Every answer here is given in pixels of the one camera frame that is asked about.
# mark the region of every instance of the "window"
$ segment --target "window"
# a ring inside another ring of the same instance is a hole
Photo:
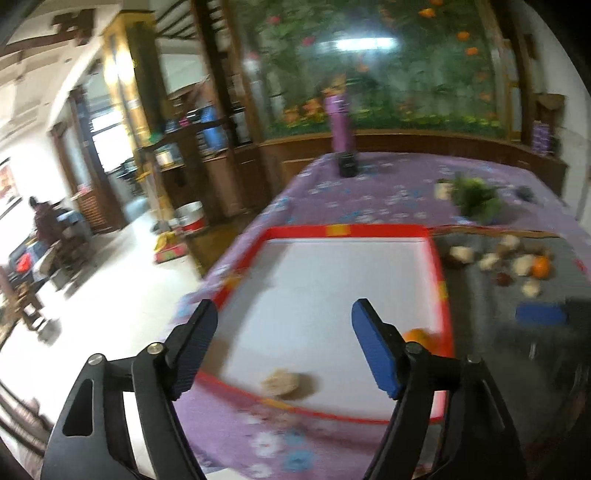
[[[125,127],[121,123],[121,113],[112,111],[92,120],[92,128],[99,133],[92,136],[105,172],[119,167],[125,160],[134,156]]]

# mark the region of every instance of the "red bucket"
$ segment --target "red bucket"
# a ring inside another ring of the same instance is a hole
[[[195,233],[204,228],[207,223],[203,216],[201,202],[192,202],[177,209],[177,217],[183,232]]]

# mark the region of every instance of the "red tray border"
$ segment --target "red tray border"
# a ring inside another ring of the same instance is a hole
[[[449,312],[449,305],[447,302],[447,287],[443,276],[443,269],[439,260],[439,255],[435,247],[435,243],[430,235],[430,230],[423,225],[410,224],[379,224],[379,225],[365,225],[365,224],[336,224],[336,225],[284,225],[274,226],[268,228],[263,232],[255,242],[246,250],[243,257],[236,262],[232,272],[225,278],[222,288],[213,296],[212,300],[216,304],[218,310],[223,308],[225,303],[230,298],[234,289],[239,285],[242,279],[242,273],[252,265],[254,258],[263,246],[269,240],[277,238],[336,238],[336,237],[353,237],[353,238],[425,238],[428,242],[432,264],[434,266],[435,282],[438,285],[439,299],[440,299],[440,318],[441,318],[441,342],[439,355],[453,357],[453,331],[452,321]],[[356,417],[346,417],[334,415],[307,408],[294,407],[287,403],[271,400],[268,398],[255,395],[246,390],[229,385],[220,379],[209,375],[205,372],[199,372],[196,376],[199,383],[213,387],[215,390],[220,389],[229,393],[240,394],[248,397],[250,400],[266,404],[271,407],[281,408],[283,410],[291,411],[296,414],[317,417],[326,420],[338,420],[351,423],[364,424],[388,424],[388,420],[375,419],[360,419]],[[432,418],[431,422],[440,421],[441,418]]]

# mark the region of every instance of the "person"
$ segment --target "person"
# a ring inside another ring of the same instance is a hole
[[[57,213],[53,207],[48,202],[39,203],[35,197],[29,198],[29,205],[35,211],[37,239],[47,247],[62,240],[64,228],[57,219]]]

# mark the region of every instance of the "orange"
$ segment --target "orange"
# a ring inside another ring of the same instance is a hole
[[[531,266],[531,274],[535,278],[543,280],[550,275],[551,263],[548,257],[535,257],[534,263]]]
[[[421,17],[433,18],[435,17],[435,10],[432,8],[424,8],[418,13]]]
[[[437,337],[424,328],[413,328],[402,334],[405,342],[417,342],[429,352],[436,353],[438,348]]]

